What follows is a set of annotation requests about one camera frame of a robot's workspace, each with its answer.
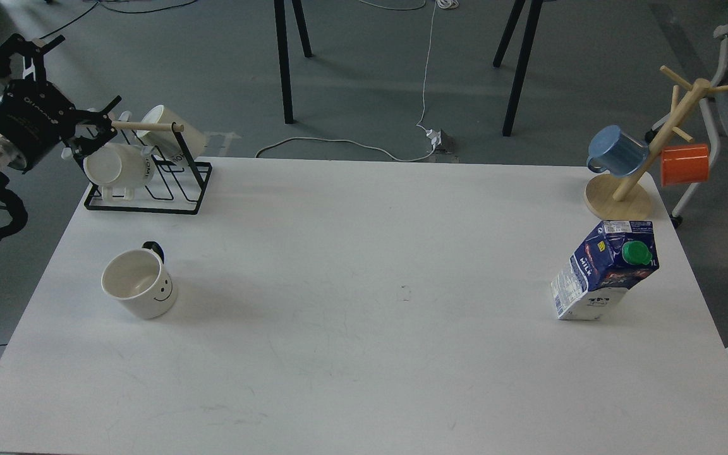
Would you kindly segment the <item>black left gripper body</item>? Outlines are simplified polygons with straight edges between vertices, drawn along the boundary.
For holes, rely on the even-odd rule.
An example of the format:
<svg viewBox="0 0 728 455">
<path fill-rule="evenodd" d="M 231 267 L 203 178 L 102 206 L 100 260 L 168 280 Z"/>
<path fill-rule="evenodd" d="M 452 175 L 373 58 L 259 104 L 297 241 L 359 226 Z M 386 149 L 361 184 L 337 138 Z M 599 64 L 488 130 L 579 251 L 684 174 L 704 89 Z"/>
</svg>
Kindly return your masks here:
<svg viewBox="0 0 728 455">
<path fill-rule="evenodd" d="M 49 82 L 12 80 L 0 96 L 0 172 L 28 172 L 75 133 L 75 105 Z"/>
</svg>

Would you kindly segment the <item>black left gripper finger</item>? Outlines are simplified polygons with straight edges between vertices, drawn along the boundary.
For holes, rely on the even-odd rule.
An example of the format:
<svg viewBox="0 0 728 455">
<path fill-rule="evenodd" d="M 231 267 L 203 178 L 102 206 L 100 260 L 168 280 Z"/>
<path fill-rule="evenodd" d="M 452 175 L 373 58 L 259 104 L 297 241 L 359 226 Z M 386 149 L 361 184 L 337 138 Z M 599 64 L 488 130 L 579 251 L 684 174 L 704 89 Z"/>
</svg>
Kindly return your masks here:
<svg viewBox="0 0 728 455">
<path fill-rule="evenodd" d="M 58 35 L 49 42 L 43 39 L 27 40 L 18 33 L 14 33 L 0 44 L 0 84 L 11 83 L 13 72 L 11 70 L 11 57 L 18 54 L 23 58 L 23 73 L 19 80 L 45 82 L 46 67 L 44 55 L 64 41 L 64 35 Z"/>
<path fill-rule="evenodd" d="M 75 107 L 68 111 L 68 121 L 72 124 L 72 135 L 69 138 L 64 138 L 64 144 L 66 145 L 64 147 L 64 159 L 67 161 L 70 159 L 84 161 L 118 135 L 118 130 L 112 125 L 109 113 L 121 101 L 122 97 L 116 96 L 100 111 L 81 110 L 75 109 Z M 77 126 L 92 126 L 95 128 L 95 133 L 90 138 L 78 137 L 75 135 Z"/>
</svg>

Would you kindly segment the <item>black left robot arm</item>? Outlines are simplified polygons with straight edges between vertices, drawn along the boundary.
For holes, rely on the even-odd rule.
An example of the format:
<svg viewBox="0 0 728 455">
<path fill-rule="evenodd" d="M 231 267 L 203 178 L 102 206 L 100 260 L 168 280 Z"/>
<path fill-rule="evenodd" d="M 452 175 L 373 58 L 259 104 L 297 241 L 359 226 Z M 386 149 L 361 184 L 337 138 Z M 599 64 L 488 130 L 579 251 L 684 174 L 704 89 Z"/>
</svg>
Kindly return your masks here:
<svg viewBox="0 0 728 455">
<path fill-rule="evenodd" d="M 7 167 L 28 172 L 59 143 L 73 158 L 84 158 L 103 147 L 118 133 L 109 119 L 116 98 L 101 111 L 80 110 L 46 76 L 44 55 L 64 40 L 49 42 L 11 35 L 0 45 L 0 201 L 11 222 L 0 227 L 0 239 L 14 235 L 28 221 L 23 202 L 6 187 Z"/>
</svg>

